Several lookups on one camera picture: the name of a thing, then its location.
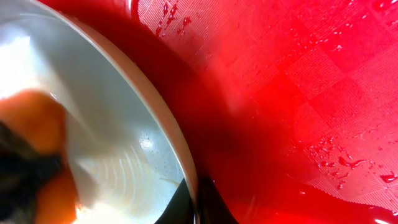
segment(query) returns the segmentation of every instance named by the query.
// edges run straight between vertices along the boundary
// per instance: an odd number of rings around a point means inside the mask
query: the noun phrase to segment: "red tablecloth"
[[[398,210],[397,0],[42,1],[137,63],[239,222]]]

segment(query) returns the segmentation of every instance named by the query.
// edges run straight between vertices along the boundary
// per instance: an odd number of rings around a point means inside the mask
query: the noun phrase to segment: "black object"
[[[201,224],[238,223],[228,210],[211,179],[202,178],[199,184],[197,213],[190,199],[187,183],[182,180],[169,205],[155,224],[192,224],[199,215]]]
[[[33,224],[35,195],[61,168],[59,155],[38,155],[0,122],[0,222]]]

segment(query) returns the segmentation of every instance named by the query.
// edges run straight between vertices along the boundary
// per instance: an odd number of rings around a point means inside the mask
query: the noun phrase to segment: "white bowl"
[[[69,112],[77,223],[154,223],[197,174],[182,132],[150,81],[102,35],[36,1],[0,1],[0,98],[47,91]]]

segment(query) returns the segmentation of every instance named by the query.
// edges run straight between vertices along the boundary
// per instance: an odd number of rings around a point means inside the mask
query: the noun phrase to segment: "checkered pattern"
[[[108,2],[113,8],[124,1]],[[154,83],[195,162],[209,170],[232,210],[238,204],[228,199],[228,188],[236,179],[229,176],[245,175],[245,167],[235,168],[240,160],[288,161],[296,180],[347,201],[398,210],[398,180],[386,184],[379,177],[398,173],[398,2],[388,8],[378,2],[139,1],[141,22],[155,34],[163,19],[159,39],[214,97],[217,106],[187,77],[183,87],[167,86],[172,74]],[[128,12],[124,3],[120,14]],[[175,19],[166,26],[174,5]],[[184,26],[185,18],[192,22]],[[283,143],[270,143],[275,139]],[[338,164],[340,156],[367,162],[351,170]],[[324,161],[337,165],[316,166]],[[349,172],[341,190],[330,175],[336,171]]]

